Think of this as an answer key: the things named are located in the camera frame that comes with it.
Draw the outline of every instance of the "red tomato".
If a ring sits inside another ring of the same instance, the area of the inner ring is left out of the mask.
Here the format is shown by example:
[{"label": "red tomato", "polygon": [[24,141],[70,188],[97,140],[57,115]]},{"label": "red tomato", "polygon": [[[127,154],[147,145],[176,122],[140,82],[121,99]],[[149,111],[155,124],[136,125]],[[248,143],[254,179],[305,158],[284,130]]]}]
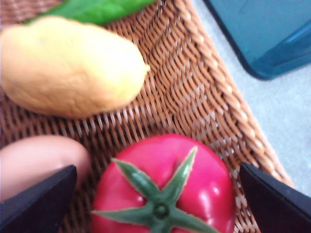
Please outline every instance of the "red tomato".
[{"label": "red tomato", "polygon": [[[155,136],[126,148],[116,158],[144,171],[161,190],[194,146],[198,151],[192,172],[176,206],[222,233],[232,233],[235,202],[230,176],[221,159],[204,144],[176,134]],[[111,163],[98,184],[93,209],[112,211],[145,204],[146,199]],[[150,232],[146,226],[119,223],[99,215],[92,215],[91,227],[93,233]],[[172,230],[172,233],[188,232]]]}]

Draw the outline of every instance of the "blue container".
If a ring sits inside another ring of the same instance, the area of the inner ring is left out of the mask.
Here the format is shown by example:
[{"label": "blue container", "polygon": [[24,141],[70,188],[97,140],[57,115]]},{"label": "blue container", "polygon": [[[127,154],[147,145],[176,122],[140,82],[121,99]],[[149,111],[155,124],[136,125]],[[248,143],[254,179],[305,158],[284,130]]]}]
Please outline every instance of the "blue container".
[{"label": "blue container", "polygon": [[205,0],[244,68],[267,80],[311,62],[311,0]]}]

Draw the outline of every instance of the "green vegetable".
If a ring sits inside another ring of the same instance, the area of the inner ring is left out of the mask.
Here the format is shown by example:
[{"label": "green vegetable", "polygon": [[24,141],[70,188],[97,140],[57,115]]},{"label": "green vegetable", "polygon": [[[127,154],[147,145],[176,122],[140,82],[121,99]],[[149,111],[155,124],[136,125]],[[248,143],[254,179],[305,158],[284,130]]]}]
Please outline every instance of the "green vegetable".
[{"label": "green vegetable", "polygon": [[39,15],[55,15],[84,23],[103,25],[141,10],[155,0],[67,0]]}]

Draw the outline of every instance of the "toy fruit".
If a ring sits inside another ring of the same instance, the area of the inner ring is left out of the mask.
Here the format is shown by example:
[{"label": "toy fruit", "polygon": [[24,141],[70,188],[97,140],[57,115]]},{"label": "toy fruit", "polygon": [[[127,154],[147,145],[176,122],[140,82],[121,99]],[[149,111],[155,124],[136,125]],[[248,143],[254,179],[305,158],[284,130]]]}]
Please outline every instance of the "toy fruit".
[{"label": "toy fruit", "polygon": [[93,233],[232,233],[235,223],[224,163],[205,145],[176,134],[123,150],[103,174],[93,209]]},{"label": "toy fruit", "polygon": [[1,86],[36,113],[83,118],[129,104],[150,69],[135,44],[99,26],[61,17],[0,34]]}]

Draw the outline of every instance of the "green leaf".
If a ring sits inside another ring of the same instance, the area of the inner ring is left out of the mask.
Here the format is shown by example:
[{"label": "green leaf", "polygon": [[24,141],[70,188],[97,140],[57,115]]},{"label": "green leaf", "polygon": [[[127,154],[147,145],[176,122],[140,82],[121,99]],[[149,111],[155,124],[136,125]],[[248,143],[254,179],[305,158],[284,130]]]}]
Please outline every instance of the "green leaf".
[{"label": "green leaf", "polygon": [[167,223],[156,224],[151,227],[151,233],[170,233],[172,226]]},{"label": "green leaf", "polygon": [[179,166],[173,177],[162,191],[163,196],[169,199],[172,203],[177,202],[184,186],[187,183],[197,151],[198,147],[193,147],[190,150],[189,155],[185,158],[184,162]]},{"label": "green leaf", "polygon": [[207,225],[198,217],[187,214],[186,212],[177,208],[174,209],[171,215],[171,221],[176,227],[188,229],[198,233],[219,233],[216,229]]},{"label": "green leaf", "polygon": [[129,208],[117,211],[92,211],[93,214],[115,220],[117,222],[146,225],[150,222],[150,208],[146,206],[140,208]]},{"label": "green leaf", "polygon": [[118,165],[130,184],[146,199],[153,200],[157,194],[160,194],[159,188],[146,173],[130,163],[118,159],[112,160]]}]

